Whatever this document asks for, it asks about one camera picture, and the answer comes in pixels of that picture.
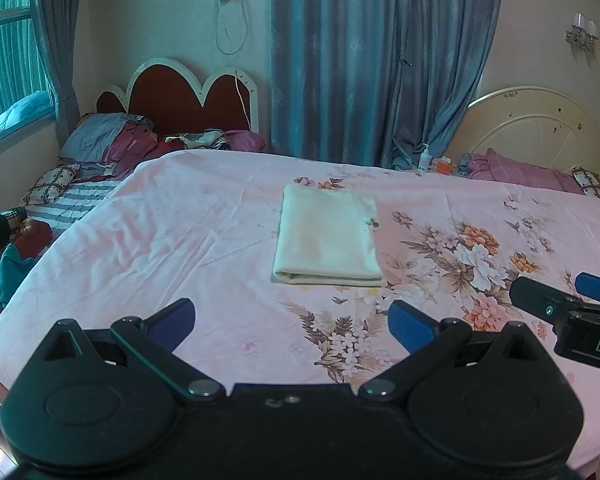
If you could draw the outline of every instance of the white cable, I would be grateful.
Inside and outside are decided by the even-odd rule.
[[[242,94],[240,93],[240,88],[238,86],[238,71],[235,68],[235,58],[237,57],[238,54],[241,53],[242,49],[244,48],[245,43],[247,42],[247,38],[249,36],[249,20],[247,19],[247,10],[246,10],[244,1],[245,0],[241,0],[241,2],[240,2],[240,7],[242,9],[242,18],[244,20],[244,38],[242,38],[242,42],[240,43],[240,46],[238,47],[238,49],[233,50],[234,45],[233,45],[233,42],[231,41],[231,36],[229,35],[229,31],[226,26],[226,20],[224,19],[224,13],[222,12],[222,3],[220,0],[218,0],[218,12],[216,12],[216,20],[215,20],[216,47],[222,54],[224,54],[225,56],[231,56],[231,58],[232,58],[232,68],[234,69],[235,91],[238,92],[238,97],[240,98],[240,102],[242,104],[242,111],[244,113],[244,117],[247,119],[247,124],[249,125],[249,129],[251,130],[251,120],[247,113],[247,107],[244,105],[244,100],[242,98]],[[220,42],[219,42],[219,38],[218,38],[218,21],[219,21],[219,19],[222,20],[222,28],[224,28],[224,34],[226,35],[226,38],[229,41],[229,48],[231,49],[229,52],[223,50],[222,47],[220,47]]]

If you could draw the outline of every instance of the red headboard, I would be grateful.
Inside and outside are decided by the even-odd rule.
[[[208,128],[258,131],[258,89],[244,72],[221,70],[202,86],[182,63],[162,57],[139,66],[126,92],[116,86],[104,91],[96,110],[147,116],[161,136],[200,133]]]

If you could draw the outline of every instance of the white headboard frame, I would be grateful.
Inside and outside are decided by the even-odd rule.
[[[493,148],[520,162],[569,172],[600,174],[600,132],[570,97],[536,86],[505,88],[469,105],[445,154]]]

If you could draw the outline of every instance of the white towel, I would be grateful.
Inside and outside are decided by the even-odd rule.
[[[285,187],[273,275],[284,283],[380,286],[373,228],[378,211],[362,193]]]

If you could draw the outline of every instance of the orange box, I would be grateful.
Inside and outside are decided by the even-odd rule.
[[[444,160],[442,158],[435,158],[431,163],[431,169],[436,173],[442,173],[445,175],[451,174],[451,161]]]

